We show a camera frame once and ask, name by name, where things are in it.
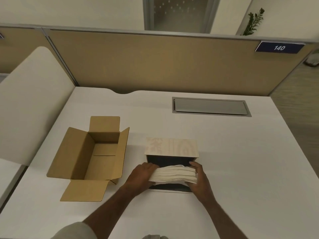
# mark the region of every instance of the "cardboard box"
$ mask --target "cardboard box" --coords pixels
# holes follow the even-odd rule
[[[160,167],[190,166],[199,157],[196,140],[173,138],[146,138],[145,155],[148,162]]]
[[[129,127],[120,117],[91,117],[89,132],[69,127],[47,177],[70,179],[60,201],[102,201],[122,177]]]

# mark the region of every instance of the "tan fabric panel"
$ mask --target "tan fabric panel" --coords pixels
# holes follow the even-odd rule
[[[313,49],[255,52],[259,41],[50,30],[81,86],[268,95]]]
[[[37,47],[44,46],[52,52],[69,76],[49,41],[40,30],[0,27],[0,33],[4,36],[4,39],[0,39],[0,73],[11,73]]]

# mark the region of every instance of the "number sign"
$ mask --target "number sign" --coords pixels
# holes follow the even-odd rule
[[[305,44],[261,41],[255,52],[298,53]]]

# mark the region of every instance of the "paper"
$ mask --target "paper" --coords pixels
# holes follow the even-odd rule
[[[167,166],[163,168],[158,168],[154,171],[149,181],[151,182],[190,182],[197,183],[196,171],[193,168],[185,167],[183,165]]]

